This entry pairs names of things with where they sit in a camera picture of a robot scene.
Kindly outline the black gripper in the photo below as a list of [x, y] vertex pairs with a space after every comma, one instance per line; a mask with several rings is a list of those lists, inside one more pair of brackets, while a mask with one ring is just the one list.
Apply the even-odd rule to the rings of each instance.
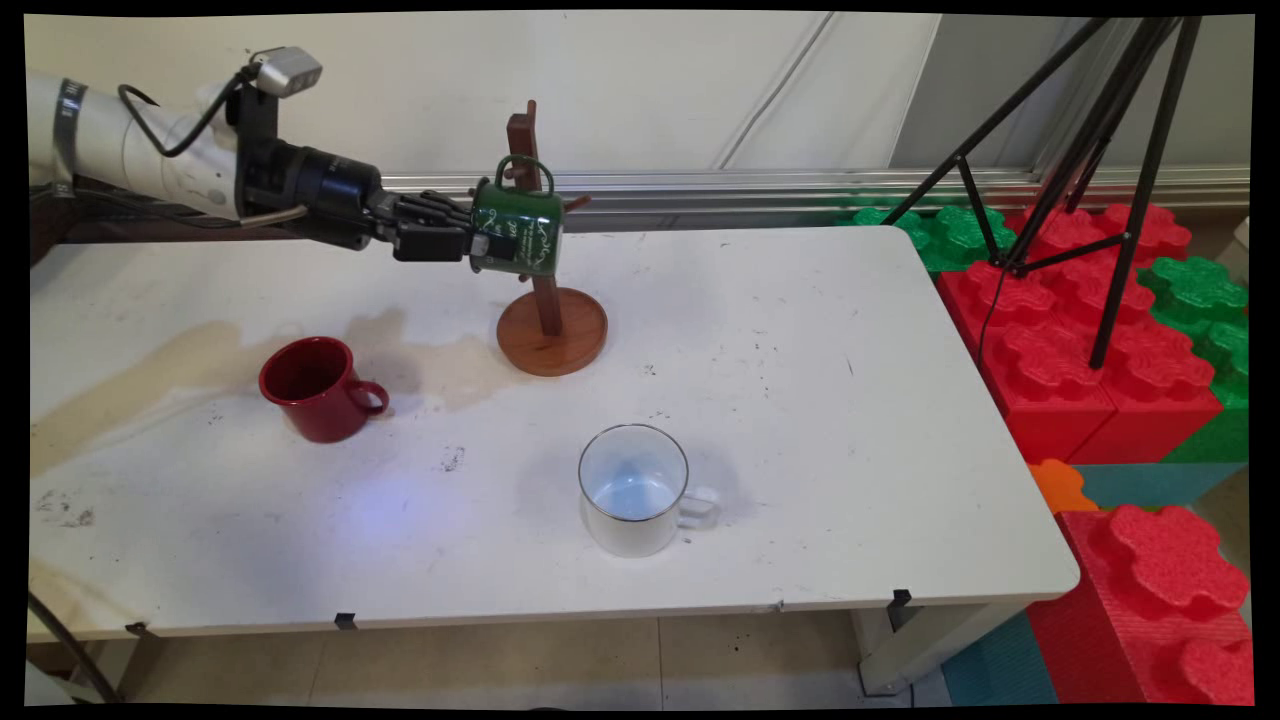
[[380, 170], [310, 146], [292, 146], [288, 163], [291, 206], [305, 214], [288, 222], [288, 231], [305, 240], [353, 251], [371, 242], [394, 245], [401, 263], [461, 263], [485, 258], [493, 246], [474, 229], [471, 211], [435, 191], [398, 193], [398, 223], [384, 217], [389, 193]]

